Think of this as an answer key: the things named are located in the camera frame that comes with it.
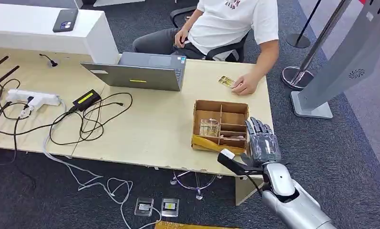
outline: laptop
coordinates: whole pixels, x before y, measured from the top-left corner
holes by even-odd
[[[186,57],[124,52],[118,64],[82,62],[110,86],[181,91]]]

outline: wooden desk surface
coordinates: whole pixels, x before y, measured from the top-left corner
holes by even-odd
[[[48,60],[38,54],[48,54],[56,59],[59,65],[50,68]],[[58,94],[68,106],[71,107],[72,101],[94,89],[101,93],[104,83],[80,66],[80,61],[90,61],[91,58],[85,55],[73,55],[64,53],[46,53],[36,51],[12,50],[0,48],[0,59],[5,55],[9,59],[0,65],[0,77],[7,73],[11,68],[19,65],[20,68],[10,75],[5,81],[16,78],[21,81],[20,89],[43,93]],[[14,88],[16,83],[10,83],[7,89]],[[5,104],[7,93],[2,96],[2,104]],[[6,109],[6,114],[17,117],[23,105],[15,105]],[[62,106],[43,105],[37,112],[33,112],[31,117],[19,122],[17,131],[26,131],[31,128],[50,124],[56,117],[63,113]],[[0,118],[0,130],[13,133],[15,121],[7,120],[3,116]],[[58,130],[54,135],[60,142],[71,142],[79,139],[80,118],[70,116],[59,124]],[[35,130],[25,135],[17,137],[19,150],[29,152],[42,152],[42,142],[48,135],[49,128]],[[48,144],[48,151],[58,155],[72,155],[76,144],[71,146],[58,146],[53,143]],[[13,149],[13,137],[0,134],[0,148]]]
[[[265,78],[253,95],[244,97],[232,94],[229,88],[217,82],[222,75],[236,79],[252,66],[187,60],[182,92],[106,85],[102,98],[113,93],[129,92],[134,99],[133,105],[107,124],[100,139],[79,143],[73,157],[233,176],[231,171],[217,162],[217,152],[191,148],[193,108],[197,99],[247,103],[250,116],[272,127]],[[111,101],[129,104],[130,98],[119,95]],[[106,120],[119,110],[121,108],[105,107],[101,119]]]

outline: man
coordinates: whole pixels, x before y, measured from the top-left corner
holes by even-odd
[[[235,82],[232,92],[252,94],[258,82],[273,67],[278,58],[277,0],[200,0],[197,9],[181,29],[167,29],[137,38],[135,52],[172,54],[174,46],[187,44],[206,55],[210,50],[237,43],[254,31],[261,53],[254,68]],[[217,55],[224,61],[230,54]]]

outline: robotic hand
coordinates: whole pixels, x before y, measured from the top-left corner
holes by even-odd
[[[281,163],[277,137],[268,125],[255,118],[246,121],[249,132],[250,157],[242,155],[246,165],[235,161],[227,149],[218,155],[218,162],[237,175],[263,175],[263,188],[258,189],[263,203],[290,229],[336,229],[319,203],[291,178]]]

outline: phone case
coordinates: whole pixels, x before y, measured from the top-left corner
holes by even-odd
[[[77,17],[78,9],[61,10],[53,26],[53,32],[72,31]]]

